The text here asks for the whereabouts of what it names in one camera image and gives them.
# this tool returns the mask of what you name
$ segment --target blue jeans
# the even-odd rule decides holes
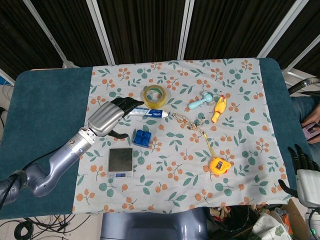
[[[303,120],[312,113],[315,107],[319,104],[320,98],[313,97],[313,96],[298,96],[298,97],[291,97],[293,107],[295,113],[300,121]],[[312,159],[320,165],[320,142],[309,144]]]

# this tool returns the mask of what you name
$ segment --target robotic hand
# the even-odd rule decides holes
[[[0,181],[0,208],[2,204],[14,202],[20,189],[29,188],[36,197],[43,197],[56,186],[60,177],[94,144],[96,137],[106,135],[123,139],[127,134],[113,130],[118,122],[134,108],[144,104],[133,98],[116,98],[104,103],[89,119],[88,129],[81,128],[67,143],[49,159],[50,172],[40,164],[30,163],[22,170],[15,171]]]
[[[299,199],[302,205],[307,208],[320,207],[320,167],[303,152],[300,146],[294,145],[296,152],[288,147],[291,154],[294,172],[296,175],[297,190],[286,186],[281,179],[278,180],[281,188],[288,194]]]

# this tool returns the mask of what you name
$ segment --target person's arm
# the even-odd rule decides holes
[[[320,122],[320,103],[315,107],[312,113],[306,117],[306,119],[301,123],[302,127],[307,126],[311,123],[319,123]],[[320,127],[314,127],[315,131],[320,132]],[[308,140],[309,144],[320,143],[320,135]]]

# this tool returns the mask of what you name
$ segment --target toothpaste tube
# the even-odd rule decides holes
[[[166,118],[168,117],[168,113],[159,109],[150,109],[150,108],[142,108],[136,107],[131,112],[129,112],[130,116],[147,116],[152,118]]]

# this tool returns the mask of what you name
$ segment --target yellow tape roll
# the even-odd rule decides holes
[[[165,104],[166,97],[166,90],[159,85],[150,85],[143,93],[144,103],[150,109],[161,108]]]

